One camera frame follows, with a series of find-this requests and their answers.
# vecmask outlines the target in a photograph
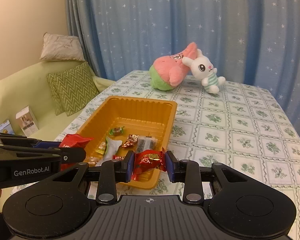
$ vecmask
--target product box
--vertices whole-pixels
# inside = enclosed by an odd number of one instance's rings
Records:
[[[4,123],[0,124],[0,132],[15,134],[9,120],[4,121]]]
[[[27,137],[39,130],[38,122],[29,106],[16,114],[16,120]]]

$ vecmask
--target yellow plastic tray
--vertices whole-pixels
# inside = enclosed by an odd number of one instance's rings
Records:
[[[112,137],[124,143],[129,134],[154,136],[158,139],[155,150],[167,149],[170,133],[176,114],[177,103],[173,101],[132,98],[108,97],[101,106],[82,125],[78,133],[83,137],[94,139],[85,147],[87,156],[101,156],[95,150],[106,140],[110,128],[124,126],[124,133]],[[125,156],[130,148],[120,147],[117,155]],[[131,180],[124,183],[132,187],[151,189],[157,185],[160,171],[155,169],[139,175],[139,181]]]

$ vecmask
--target table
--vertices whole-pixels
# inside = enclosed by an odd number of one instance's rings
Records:
[[[218,94],[208,94],[194,76],[171,91],[153,89],[147,71],[132,71],[96,96],[56,138],[76,133],[110,95],[173,100],[178,108],[168,150],[177,159],[201,166],[221,162],[287,195],[296,205],[297,217],[289,236],[300,239],[300,137],[271,93],[263,88],[226,82]],[[211,198],[203,182],[205,198]],[[15,187],[13,193],[26,187]],[[122,195],[180,195],[183,183],[172,184],[162,172],[157,186],[142,190],[117,184]],[[95,198],[97,184],[90,188]]]

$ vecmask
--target green chevron pillow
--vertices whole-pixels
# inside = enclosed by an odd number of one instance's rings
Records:
[[[47,80],[51,91],[51,96],[54,104],[54,112],[56,115],[63,113],[65,110],[62,106],[62,102],[60,96],[58,94],[58,90],[53,82],[56,73],[47,74]]]
[[[86,62],[72,69],[55,73],[53,83],[67,116],[84,108],[99,94]]]

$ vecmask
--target wall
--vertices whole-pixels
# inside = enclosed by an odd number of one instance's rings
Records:
[[[0,0],[0,80],[39,62],[45,32],[68,34],[65,0]]]

